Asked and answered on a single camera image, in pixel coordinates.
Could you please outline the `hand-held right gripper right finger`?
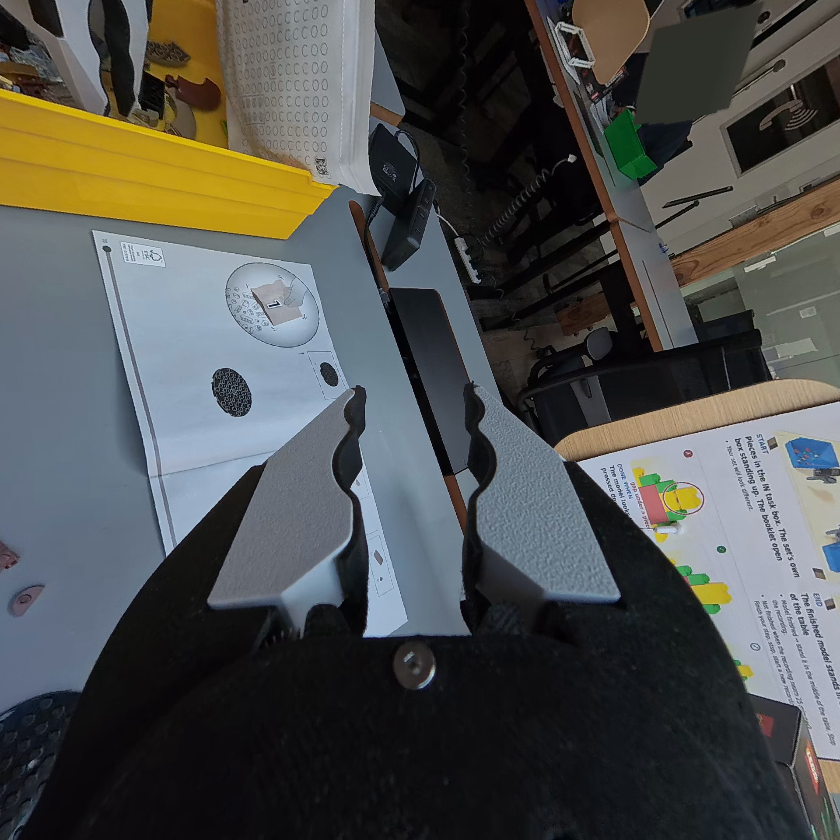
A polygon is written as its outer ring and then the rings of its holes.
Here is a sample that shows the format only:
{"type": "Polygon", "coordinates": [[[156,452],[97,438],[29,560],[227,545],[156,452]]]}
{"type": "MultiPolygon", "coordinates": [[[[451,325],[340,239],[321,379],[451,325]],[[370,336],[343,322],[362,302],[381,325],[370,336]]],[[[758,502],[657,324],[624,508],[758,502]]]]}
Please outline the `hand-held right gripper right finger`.
{"type": "Polygon", "coordinates": [[[565,462],[484,387],[464,390],[467,501],[462,556],[465,623],[511,606],[526,630],[556,604],[621,598],[565,462]]]}

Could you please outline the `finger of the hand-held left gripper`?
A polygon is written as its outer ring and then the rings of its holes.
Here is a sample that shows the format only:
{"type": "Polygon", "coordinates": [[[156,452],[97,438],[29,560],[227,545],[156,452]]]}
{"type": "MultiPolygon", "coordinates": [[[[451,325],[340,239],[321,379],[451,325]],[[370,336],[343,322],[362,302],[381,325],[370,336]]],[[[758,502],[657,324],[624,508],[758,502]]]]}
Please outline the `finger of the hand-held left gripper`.
{"type": "MultiPolygon", "coordinates": [[[[54,60],[77,104],[89,112],[107,115],[109,98],[102,86],[97,51],[89,25],[90,2],[57,2],[62,37],[61,54],[54,60]]],[[[111,60],[112,92],[121,117],[129,115],[129,8],[127,2],[102,2],[104,41],[111,60]]]]}
{"type": "Polygon", "coordinates": [[[119,113],[128,118],[140,107],[152,1],[119,2],[119,113]]]}

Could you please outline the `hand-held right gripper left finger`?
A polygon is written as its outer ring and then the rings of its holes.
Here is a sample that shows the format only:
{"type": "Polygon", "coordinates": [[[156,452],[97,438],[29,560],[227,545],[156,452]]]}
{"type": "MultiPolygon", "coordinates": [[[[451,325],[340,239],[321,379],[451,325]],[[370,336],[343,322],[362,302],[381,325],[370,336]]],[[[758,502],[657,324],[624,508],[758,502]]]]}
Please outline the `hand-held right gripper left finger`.
{"type": "Polygon", "coordinates": [[[365,389],[348,389],[267,459],[209,608],[268,607],[284,629],[302,633],[313,607],[334,606],[352,634],[364,635],[370,555],[353,483],[365,406],[365,389]]]}

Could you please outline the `pile of assorted toy bricks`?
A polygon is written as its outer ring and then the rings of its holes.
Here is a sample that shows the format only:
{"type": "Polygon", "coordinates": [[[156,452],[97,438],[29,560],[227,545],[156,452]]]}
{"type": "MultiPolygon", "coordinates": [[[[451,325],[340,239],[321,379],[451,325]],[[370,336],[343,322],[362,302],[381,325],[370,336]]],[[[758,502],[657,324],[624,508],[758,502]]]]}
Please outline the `pile of assorted toy bricks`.
{"type": "MultiPolygon", "coordinates": [[[[187,67],[191,56],[176,42],[146,41],[140,94],[137,106],[128,117],[119,112],[115,119],[194,140],[197,135],[196,112],[216,110],[222,101],[219,86],[205,78],[190,81],[174,70],[187,67]]],[[[45,43],[2,10],[1,88],[3,91],[51,102],[62,107],[81,109],[45,43]]]]}

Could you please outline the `yellow plastic bin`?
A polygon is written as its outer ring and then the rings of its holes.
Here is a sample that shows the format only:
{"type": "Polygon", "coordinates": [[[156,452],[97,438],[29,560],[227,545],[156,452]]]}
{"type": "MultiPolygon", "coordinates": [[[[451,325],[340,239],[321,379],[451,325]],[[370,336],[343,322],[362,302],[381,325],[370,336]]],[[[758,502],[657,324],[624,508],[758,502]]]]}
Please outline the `yellow plastic bin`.
{"type": "Polygon", "coordinates": [[[1,93],[1,203],[287,239],[335,191],[228,149],[222,101],[196,140],[23,93],[1,93]]]}

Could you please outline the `grey desk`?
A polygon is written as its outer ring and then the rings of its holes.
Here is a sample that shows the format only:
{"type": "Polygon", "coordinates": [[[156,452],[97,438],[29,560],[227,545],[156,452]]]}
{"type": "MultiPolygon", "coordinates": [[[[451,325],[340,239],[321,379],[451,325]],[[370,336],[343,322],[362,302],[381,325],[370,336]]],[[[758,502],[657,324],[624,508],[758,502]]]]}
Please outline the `grey desk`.
{"type": "Polygon", "coordinates": [[[80,691],[163,561],[144,449],[93,229],[310,264],[349,385],[407,621],[399,635],[466,631],[462,531],[350,213],[333,193],[286,241],[2,207],[2,711],[80,691]],[[26,614],[13,597],[45,589],[26,614]]]}
{"type": "Polygon", "coordinates": [[[350,212],[380,288],[385,314],[426,426],[437,463],[446,477],[467,468],[469,435],[464,392],[469,382],[501,397],[485,346],[435,215],[419,250],[403,267],[385,270],[366,207],[350,212]]]}
{"type": "Polygon", "coordinates": [[[579,84],[562,66],[547,26],[550,7],[535,1],[526,1],[525,6],[601,203],[607,237],[616,248],[653,350],[696,343],[686,302],[641,189],[618,171],[601,125],[582,108],[585,97],[579,84]]]}

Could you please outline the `round wooden board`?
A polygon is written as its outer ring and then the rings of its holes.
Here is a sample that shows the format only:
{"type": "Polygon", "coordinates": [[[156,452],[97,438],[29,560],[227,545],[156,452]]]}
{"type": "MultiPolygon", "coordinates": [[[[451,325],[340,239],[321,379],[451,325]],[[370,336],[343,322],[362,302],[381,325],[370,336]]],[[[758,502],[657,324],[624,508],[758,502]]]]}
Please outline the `round wooden board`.
{"type": "Polygon", "coordinates": [[[838,400],[839,390],[833,385],[803,379],[773,380],[588,427],[561,439],[553,449],[563,459],[581,463],[643,445],[837,403],[838,400]]]}

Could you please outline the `black office chair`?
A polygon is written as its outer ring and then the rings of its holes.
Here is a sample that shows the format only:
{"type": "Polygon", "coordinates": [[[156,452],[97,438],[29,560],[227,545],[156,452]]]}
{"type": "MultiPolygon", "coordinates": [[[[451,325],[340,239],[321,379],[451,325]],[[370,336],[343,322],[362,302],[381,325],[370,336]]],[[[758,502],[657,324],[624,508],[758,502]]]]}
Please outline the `black office chair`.
{"type": "Polygon", "coordinates": [[[543,360],[514,412],[553,446],[572,433],[769,382],[762,334],[751,329],[681,348],[593,364],[543,360]]]}

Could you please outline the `printed instruction sheet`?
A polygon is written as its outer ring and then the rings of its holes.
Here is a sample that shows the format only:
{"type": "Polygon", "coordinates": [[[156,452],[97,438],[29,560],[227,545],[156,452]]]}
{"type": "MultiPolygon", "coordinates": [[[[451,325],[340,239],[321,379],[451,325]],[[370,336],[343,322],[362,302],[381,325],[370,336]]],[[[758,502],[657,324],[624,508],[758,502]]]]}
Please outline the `printed instruction sheet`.
{"type": "Polygon", "coordinates": [[[839,408],[814,406],[588,458],[676,567],[749,693],[798,707],[839,757],[839,408]]]}

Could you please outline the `white instruction booklet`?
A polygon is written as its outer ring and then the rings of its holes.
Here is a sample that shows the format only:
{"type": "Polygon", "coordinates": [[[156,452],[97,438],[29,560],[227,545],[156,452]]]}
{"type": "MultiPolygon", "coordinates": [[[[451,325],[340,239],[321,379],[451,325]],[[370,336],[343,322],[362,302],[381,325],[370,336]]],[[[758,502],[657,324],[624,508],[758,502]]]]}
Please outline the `white instruction booklet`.
{"type": "Polygon", "coordinates": [[[170,554],[350,385],[309,265],[92,236],[170,554]]]}

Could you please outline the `white power strip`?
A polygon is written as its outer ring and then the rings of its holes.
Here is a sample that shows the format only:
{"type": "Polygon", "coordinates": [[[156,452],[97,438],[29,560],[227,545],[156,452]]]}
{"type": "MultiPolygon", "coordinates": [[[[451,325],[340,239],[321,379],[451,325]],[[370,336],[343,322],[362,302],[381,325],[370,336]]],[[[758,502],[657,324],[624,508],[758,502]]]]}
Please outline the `white power strip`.
{"type": "Polygon", "coordinates": [[[456,236],[454,239],[454,245],[469,281],[473,285],[480,285],[482,279],[479,267],[480,261],[484,255],[483,244],[481,244],[478,237],[472,234],[467,234],[456,236]]]}

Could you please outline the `black power adapter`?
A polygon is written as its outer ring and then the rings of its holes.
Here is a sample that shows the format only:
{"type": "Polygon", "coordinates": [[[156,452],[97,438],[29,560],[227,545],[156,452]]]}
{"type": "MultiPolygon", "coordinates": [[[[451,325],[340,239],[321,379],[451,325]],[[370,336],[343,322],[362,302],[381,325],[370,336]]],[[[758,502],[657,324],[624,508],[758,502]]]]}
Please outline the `black power adapter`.
{"type": "Polygon", "coordinates": [[[400,203],[408,198],[417,160],[385,123],[378,122],[369,138],[369,164],[383,203],[400,203]]]}

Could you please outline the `wooden beam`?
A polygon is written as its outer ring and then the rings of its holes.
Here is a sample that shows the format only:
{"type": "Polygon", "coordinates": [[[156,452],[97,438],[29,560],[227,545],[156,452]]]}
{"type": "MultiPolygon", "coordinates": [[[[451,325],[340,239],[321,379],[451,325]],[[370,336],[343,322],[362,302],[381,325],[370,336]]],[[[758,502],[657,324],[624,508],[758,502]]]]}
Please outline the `wooden beam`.
{"type": "Polygon", "coordinates": [[[679,287],[712,277],[746,260],[792,245],[837,224],[839,181],[774,207],[670,260],[679,287]]]}

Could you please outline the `light wooden chair back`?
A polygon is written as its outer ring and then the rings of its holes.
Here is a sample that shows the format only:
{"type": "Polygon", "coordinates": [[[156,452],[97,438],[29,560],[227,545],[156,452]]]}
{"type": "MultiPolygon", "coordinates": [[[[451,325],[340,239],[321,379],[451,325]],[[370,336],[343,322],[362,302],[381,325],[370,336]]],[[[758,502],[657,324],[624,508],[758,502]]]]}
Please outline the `light wooden chair back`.
{"type": "Polygon", "coordinates": [[[644,40],[650,22],[645,1],[575,1],[572,24],[581,29],[599,85],[607,85],[644,40]]]}

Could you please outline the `dark window with phone symbol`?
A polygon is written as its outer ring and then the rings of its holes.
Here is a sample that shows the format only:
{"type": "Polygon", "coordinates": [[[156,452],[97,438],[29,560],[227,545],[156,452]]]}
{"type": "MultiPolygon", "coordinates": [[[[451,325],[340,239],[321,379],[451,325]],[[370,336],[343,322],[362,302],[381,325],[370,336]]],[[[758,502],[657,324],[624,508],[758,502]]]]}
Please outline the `dark window with phone symbol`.
{"type": "Polygon", "coordinates": [[[764,98],[724,126],[736,172],[754,170],[838,124],[839,57],[764,98]]]}

